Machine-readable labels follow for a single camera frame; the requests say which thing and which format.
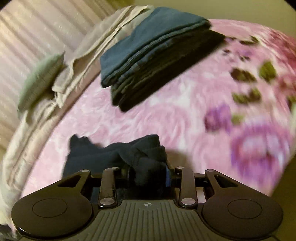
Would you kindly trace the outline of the folded beige grey quilt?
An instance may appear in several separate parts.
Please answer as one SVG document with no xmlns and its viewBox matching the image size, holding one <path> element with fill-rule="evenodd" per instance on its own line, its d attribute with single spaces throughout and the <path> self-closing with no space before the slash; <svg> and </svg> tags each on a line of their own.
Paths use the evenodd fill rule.
<svg viewBox="0 0 296 241">
<path fill-rule="evenodd" d="M 21 113 L 20 124 L 1 161 L 1 225 L 13 227 L 11 209 L 20 198 L 31 169 L 31 162 L 26 158 L 29 143 L 56 107 L 54 99 L 43 97 Z"/>
</svg>

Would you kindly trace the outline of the folded dark grey garment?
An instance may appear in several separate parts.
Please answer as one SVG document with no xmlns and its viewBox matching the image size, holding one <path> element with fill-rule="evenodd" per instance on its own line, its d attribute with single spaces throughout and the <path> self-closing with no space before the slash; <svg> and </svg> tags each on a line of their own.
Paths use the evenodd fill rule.
<svg viewBox="0 0 296 241">
<path fill-rule="evenodd" d="M 148 51 L 120 73 L 111 86 L 112 105 L 127 112 L 223 42 L 225 36 L 209 29 L 186 32 Z"/>
</svg>

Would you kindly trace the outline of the pink striped curtain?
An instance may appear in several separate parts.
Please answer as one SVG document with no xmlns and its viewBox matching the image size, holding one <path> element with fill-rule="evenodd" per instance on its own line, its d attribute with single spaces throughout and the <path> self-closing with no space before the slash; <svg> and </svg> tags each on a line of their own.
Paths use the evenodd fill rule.
<svg viewBox="0 0 296 241">
<path fill-rule="evenodd" d="M 1 9 L 1 150 L 19 120 L 17 105 L 27 75 L 48 55 L 68 57 L 87 32 L 123 1 L 10 1 Z"/>
</svg>

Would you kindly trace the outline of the folded teal garment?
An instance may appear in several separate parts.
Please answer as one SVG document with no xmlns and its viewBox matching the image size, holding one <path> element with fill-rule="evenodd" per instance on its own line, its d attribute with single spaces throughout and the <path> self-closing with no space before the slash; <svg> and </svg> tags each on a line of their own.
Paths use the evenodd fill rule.
<svg viewBox="0 0 296 241">
<path fill-rule="evenodd" d="M 210 21 L 202 16 L 172 8 L 155 8 L 128 37 L 101 56 L 101 86 L 113 85 L 121 73 L 162 42 L 193 29 L 210 27 Z"/>
</svg>

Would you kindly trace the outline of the green cushion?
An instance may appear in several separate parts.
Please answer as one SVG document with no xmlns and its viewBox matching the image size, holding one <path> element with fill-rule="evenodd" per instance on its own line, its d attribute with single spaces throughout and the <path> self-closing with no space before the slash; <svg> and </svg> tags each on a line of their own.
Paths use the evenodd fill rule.
<svg viewBox="0 0 296 241">
<path fill-rule="evenodd" d="M 65 52 L 41 60 L 27 76 L 20 92 L 18 111 L 23 113 L 49 88 L 64 64 Z"/>
</svg>

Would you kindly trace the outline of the pink floral bed blanket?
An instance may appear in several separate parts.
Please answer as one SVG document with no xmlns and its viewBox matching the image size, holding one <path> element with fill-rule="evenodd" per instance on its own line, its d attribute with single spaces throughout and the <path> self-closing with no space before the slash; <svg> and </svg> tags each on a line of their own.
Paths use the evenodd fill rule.
<svg viewBox="0 0 296 241">
<path fill-rule="evenodd" d="M 96 78 L 51 132 L 22 196 L 58 181 L 72 135 L 100 146 L 157 134 L 173 166 L 215 169 L 271 195 L 295 151 L 295 38 L 212 20 L 225 46 L 126 113 Z"/>
</svg>

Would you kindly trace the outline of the dark navy sweatpants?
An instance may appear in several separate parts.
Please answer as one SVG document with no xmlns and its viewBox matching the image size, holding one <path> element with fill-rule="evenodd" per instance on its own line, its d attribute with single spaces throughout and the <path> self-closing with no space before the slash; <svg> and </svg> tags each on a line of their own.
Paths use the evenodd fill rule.
<svg viewBox="0 0 296 241">
<path fill-rule="evenodd" d="M 171 177 L 167 154 L 158 135 L 148 135 L 129 143 L 113 143 L 99 147 L 87 137 L 73 135 L 69 140 L 70 153 L 64 165 L 63 177 L 83 169 L 101 174 L 105 169 L 117 167 L 126 180 L 120 196 L 137 200 L 160 200 L 170 196 Z"/>
</svg>

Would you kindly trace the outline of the beige pillow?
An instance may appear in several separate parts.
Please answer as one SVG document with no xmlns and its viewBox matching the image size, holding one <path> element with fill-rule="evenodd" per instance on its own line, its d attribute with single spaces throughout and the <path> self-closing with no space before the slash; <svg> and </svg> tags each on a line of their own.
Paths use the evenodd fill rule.
<svg viewBox="0 0 296 241">
<path fill-rule="evenodd" d="M 153 10 L 152 5 L 127 6 L 96 24 L 86 34 L 53 84 L 52 90 L 59 108 L 64 106 L 70 93 L 79 87 L 84 79 L 90 81 L 99 75 L 100 57 L 129 36 Z"/>
</svg>

